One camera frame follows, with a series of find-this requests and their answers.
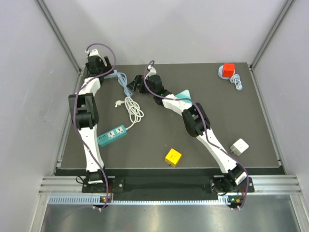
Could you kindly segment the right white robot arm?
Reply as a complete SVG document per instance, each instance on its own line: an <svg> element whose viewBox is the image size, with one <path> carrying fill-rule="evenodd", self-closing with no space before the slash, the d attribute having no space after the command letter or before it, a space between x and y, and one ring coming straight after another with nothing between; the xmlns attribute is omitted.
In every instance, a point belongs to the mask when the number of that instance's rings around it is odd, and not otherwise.
<svg viewBox="0 0 309 232"><path fill-rule="evenodd" d="M200 141L218 163L226 177L225 185L230 191L237 191L242 187L244 180L249 180L246 169L228 154L216 138L200 103L195 103L188 97L179 98L172 94L164 88L160 76L156 74L146 79L137 75L126 87L142 94L152 94L158 105L182 116L188 134Z"/></svg>

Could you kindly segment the light blue power strip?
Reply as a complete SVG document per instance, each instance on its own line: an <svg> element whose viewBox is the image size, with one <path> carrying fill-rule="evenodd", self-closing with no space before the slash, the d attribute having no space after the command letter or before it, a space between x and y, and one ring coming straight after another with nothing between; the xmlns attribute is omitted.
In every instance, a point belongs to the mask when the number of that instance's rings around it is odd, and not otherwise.
<svg viewBox="0 0 309 232"><path fill-rule="evenodd" d="M118 75L117 73L118 73L117 70L113 70L113 72L105 76L104 79L117 78Z"/></svg>

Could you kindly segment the yellow cube adapter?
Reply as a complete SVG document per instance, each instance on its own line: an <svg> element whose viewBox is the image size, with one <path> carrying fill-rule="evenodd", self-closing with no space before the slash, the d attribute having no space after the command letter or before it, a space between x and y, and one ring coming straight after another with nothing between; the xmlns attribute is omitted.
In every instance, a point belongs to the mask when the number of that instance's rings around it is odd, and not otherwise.
<svg viewBox="0 0 309 232"><path fill-rule="evenodd" d="M165 156L165 162L172 167L176 167L182 157L182 154L177 150L171 148Z"/></svg>

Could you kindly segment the teal rectangular power strip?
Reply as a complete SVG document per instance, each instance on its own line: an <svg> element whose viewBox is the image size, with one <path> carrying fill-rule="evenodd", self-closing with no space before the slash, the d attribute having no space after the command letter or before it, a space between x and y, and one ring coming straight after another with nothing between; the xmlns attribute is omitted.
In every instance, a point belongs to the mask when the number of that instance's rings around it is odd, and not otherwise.
<svg viewBox="0 0 309 232"><path fill-rule="evenodd" d="M98 145L104 147L108 144L115 142L116 140L127 135L127 130L124 125L112 129L97 137Z"/></svg>

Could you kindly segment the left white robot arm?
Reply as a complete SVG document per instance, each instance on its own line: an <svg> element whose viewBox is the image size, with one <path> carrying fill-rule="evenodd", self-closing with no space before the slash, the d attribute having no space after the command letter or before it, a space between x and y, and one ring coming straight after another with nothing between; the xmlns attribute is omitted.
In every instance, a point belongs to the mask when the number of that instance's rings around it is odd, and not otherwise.
<svg viewBox="0 0 309 232"><path fill-rule="evenodd" d="M97 127L99 122L95 94L104 82L104 76L112 70L107 56L90 53L87 57L87 78L80 89L68 97L71 120L80 138L86 158L86 184L93 185L98 191L106 191L109 179L104 173L104 162L101 158Z"/></svg>

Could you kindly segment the white cube adapter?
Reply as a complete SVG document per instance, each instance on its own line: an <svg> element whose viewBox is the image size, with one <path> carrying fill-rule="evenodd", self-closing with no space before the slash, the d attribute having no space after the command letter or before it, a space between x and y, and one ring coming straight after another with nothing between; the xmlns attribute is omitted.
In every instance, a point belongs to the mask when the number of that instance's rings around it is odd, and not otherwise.
<svg viewBox="0 0 309 232"><path fill-rule="evenodd" d="M235 141L230 149L231 152L237 156L240 156L242 153L244 153L249 148L249 145L241 138L239 138L237 141Z"/></svg>

